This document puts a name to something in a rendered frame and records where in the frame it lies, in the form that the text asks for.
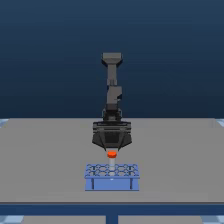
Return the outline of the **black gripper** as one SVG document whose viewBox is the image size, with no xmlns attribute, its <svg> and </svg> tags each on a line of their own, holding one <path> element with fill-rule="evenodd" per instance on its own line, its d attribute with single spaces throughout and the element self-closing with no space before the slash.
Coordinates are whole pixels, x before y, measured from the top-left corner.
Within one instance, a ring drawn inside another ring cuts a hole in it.
<svg viewBox="0 0 224 224">
<path fill-rule="evenodd" d="M 106 143 L 118 143 L 118 149 L 131 144 L 131 123 L 127 121 L 94 122 L 92 143 L 103 149 L 106 149 Z"/>
</svg>

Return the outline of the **blue tube rack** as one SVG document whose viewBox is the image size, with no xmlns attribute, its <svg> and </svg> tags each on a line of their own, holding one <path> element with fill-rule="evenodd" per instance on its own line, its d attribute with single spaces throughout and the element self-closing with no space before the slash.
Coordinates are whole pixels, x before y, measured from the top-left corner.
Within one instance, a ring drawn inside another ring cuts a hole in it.
<svg viewBox="0 0 224 224">
<path fill-rule="evenodd" d="M 86 191 L 138 191 L 140 173 L 137 164 L 87 164 Z"/>
</svg>

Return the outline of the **orange-capped centrifuge tube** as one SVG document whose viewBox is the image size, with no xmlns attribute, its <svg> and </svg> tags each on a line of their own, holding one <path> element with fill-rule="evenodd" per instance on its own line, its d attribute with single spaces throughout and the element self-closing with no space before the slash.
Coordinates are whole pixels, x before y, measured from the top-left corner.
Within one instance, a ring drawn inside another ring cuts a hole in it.
<svg viewBox="0 0 224 224">
<path fill-rule="evenodd" d="M 108 159 L 109 159 L 110 175 L 113 176 L 115 174 L 117 152 L 116 151 L 108 151 L 107 156 L 108 156 Z"/>
</svg>

